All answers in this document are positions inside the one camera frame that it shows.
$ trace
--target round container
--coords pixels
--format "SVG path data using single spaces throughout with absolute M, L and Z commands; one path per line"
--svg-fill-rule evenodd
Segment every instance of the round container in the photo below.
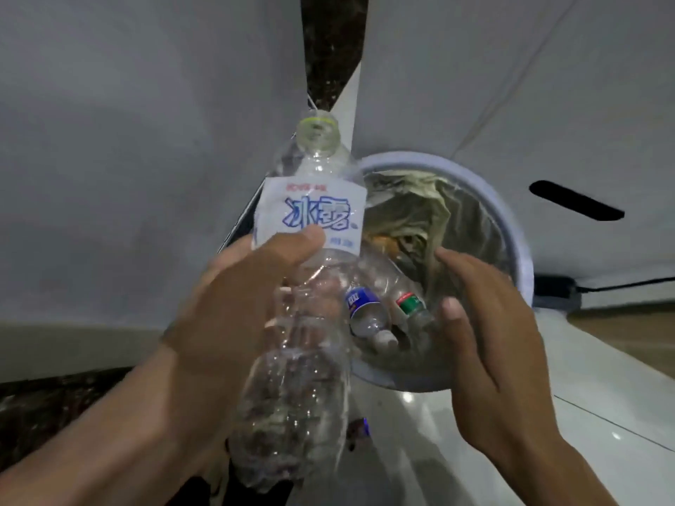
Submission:
M 448 221 L 448 234 L 450 234 L 450 231 L 457 233 L 457 224 L 462 223 L 462 217 L 467 219 L 467 223 L 473 222 L 474 225 L 476 225 L 474 220 L 479 220 L 483 226 L 482 231 L 489 233 L 492 239 L 498 238 L 501 240 L 500 262 L 490 262 L 491 258 L 486 258 L 484 255 L 477 255 L 477 257 L 495 264 L 502 271 L 507 272 L 523 299 L 528 305 L 532 304 L 534 272 L 525 235 L 511 209 L 483 178 L 453 161 L 420 152 L 373 154 L 360 161 L 360 168 L 366 176 L 367 183 L 368 177 L 385 170 L 421 171 L 445 179 L 450 188 L 458 192 L 457 198 L 453 201 L 466 204 L 466 209 L 462 209 L 461 205 L 459 209 L 450 209 L 451 218 Z M 444 244 L 453 248 L 452 241 L 453 239 L 450 238 L 450 243 Z M 466 248 L 461 248 L 461 246 L 455 247 L 455 249 L 473 253 Z M 386 365 L 379 365 L 378 362 L 367 362 L 366 359 L 356 355 L 352 358 L 352 372 L 359 378 L 375 385 L 399 391 L 429 392 L 450 388 L 450 370 L 446 365 L 434 366 L 422 362 L 407 368 L 401 366 L 397 369 L 391 369 L 387 368 Z

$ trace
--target gray surface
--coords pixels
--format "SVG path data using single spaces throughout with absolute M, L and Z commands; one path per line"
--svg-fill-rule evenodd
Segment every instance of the gray surface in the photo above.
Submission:
M 674 17 L 675 0 L 371 0 L 352 149 L 431 152 L 483 176 L 536 271 L 671 265 Z M 539 179 L 626 217 L 565 210 L 528 192 Z
M 0 320 L 163 327 L 307 105 L 299 0 L 0 0 Z

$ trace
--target cable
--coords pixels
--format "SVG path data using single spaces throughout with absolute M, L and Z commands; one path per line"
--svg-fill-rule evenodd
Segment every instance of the cable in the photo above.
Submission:
M 673 282 L 675 277 L 662 277 L 661 279 L 643 280 L 641 282 L 632 282 L 630 284 L 620 284 L 607 287 L 577 287 L 579 293 L 599 293 L 600 291 L 612 291 L 614 289 L 628 289 L 629 287 L 646 286 L 648 284 L 660 284 L 662 282 Z

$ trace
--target bottle mouth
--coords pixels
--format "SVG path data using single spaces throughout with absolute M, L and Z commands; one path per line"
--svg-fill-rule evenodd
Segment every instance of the bottle mouth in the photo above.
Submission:
M 333 154 L 340 147 L 338 121 L 325 110 L 310 110 L 298 123 L 296 141 L 305 152 Z

